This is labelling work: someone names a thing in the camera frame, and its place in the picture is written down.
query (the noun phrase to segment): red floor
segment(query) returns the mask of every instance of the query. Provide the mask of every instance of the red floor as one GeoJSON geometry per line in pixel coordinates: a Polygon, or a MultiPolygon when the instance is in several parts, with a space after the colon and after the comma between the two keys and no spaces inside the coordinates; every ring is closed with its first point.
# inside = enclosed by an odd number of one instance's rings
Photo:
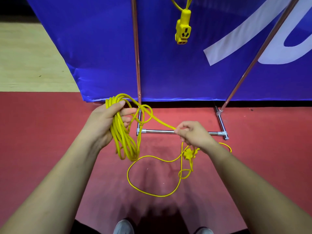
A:
{"type": "MultiPolygon", "coordinates": [[[[92,105],[83,102],[79,93],[2,92],[0,108],[1,226],[65,153],[92,105]]],[[[207,130],[219,130],[212,108],[155,109],[154,113],[173,126],[198,120],[207,130]]],[[[222,117],[233,154],[312,215],[312,108],[227,108],[222,117]]],[[[152,121],[145,128],[162,126],[152,121]]],[[[142,155],[171,159],[179,150],[180,139],[175,135],[142,136],[142,155]]],[[[167,198],[133,189],[126,178],[129,165],[130,161],[115,155],[113,143],[102,150],[78,210],[80,222],[101,233],[112,233],[117,221],[126,216],[139,223],[151,215],[181,215],[190,233],[200,226],[214,233],[246,227],[202,152],[194,160],[191,176],[167,198]]],[[[178,167],[178,162],[146,158],[133,167],[130,179],[145,191],[166,194],[178,181],[178,167]]]]}

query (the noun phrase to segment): yellow plug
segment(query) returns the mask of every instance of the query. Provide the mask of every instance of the yellow plug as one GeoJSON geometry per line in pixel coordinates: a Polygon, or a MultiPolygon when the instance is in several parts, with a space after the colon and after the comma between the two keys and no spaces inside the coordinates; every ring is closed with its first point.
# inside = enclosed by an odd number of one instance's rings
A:
{"type": "Polygon", "coordinates": [[[175,40],[177,44],[186,44],[188,42],[188,38],[190,37],[190,33],[192,28],[189,26],[191,17],[191,11],[187,9],[183,9],[181,13],[181,19],[177,20],[176,25],[176,34],[175,40]]]}

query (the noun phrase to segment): metal frame base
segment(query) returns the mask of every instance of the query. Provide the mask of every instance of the metal frame base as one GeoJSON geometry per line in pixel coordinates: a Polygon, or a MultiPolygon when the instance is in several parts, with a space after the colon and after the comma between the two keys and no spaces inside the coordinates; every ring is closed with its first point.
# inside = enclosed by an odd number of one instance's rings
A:
{"type": "MultiPolygon", "coordinates": [[[[214,107],[215,111],[216,111],[216,116],[218,118],[218,121],[219,121],[219,124],[220,124],[220,127],[222,129],[222,131],[219,131],[219,132],[211,132],[209,131],[208,133],[210,135],[219,135],[219,136],[223,136],[225,140],[228,140],[229,139],[229,136],[227,134],[227,131],[225,130],[225,127],[224,127],[224,124],[223,124],[223,121],[222,121],[222,118],[221,118],[221,114],[218,114],[218,107],[215,106],[214,107]]],[[[138,114],[138,119],[141,120],[141,115],[142,115],[142,112],[140,111],[139,114],[138,114]]],[[[138,136],[139,134],[139,130],[140,130],[140,125],[138,123],[138,126],[137,126],[137,133],[136,135],[138,136]]],[[[142,129],[142,133],[154,133],[154,134],[175,134],[173,130],[150,130],[150,129],[142,129]]]]}

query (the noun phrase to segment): right hand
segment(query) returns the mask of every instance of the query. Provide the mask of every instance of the right hand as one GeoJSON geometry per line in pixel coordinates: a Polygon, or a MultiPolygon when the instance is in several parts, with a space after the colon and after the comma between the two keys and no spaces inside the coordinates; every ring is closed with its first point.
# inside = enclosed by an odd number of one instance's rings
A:
{"type": "Polygon", "coordinates": [[[198,121],[184,121],[177,126],[174,132],[180,136],[182,142],[203,150],[205,150],[205,146],[216,143],[198,121]]]}

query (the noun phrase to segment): left hand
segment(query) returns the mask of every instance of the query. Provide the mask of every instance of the left hand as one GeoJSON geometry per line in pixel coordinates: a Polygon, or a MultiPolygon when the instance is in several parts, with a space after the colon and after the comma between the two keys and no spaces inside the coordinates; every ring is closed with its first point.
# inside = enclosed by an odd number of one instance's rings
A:
{"type": "Polygon", "coordinates": [[[122,100],[109,108],[106,108],[105,104],[96,108],[89,116],[80,134],[87,140],[91,139],[92,143],[99,149],[104,148],[113,139],[110,126],[115,114],[120,111],[124,126],[128,127],[131,118],[127,115],[135,114],[137,111],[137,108],[123,108],[124,104],[125,101],[122,100]]]}

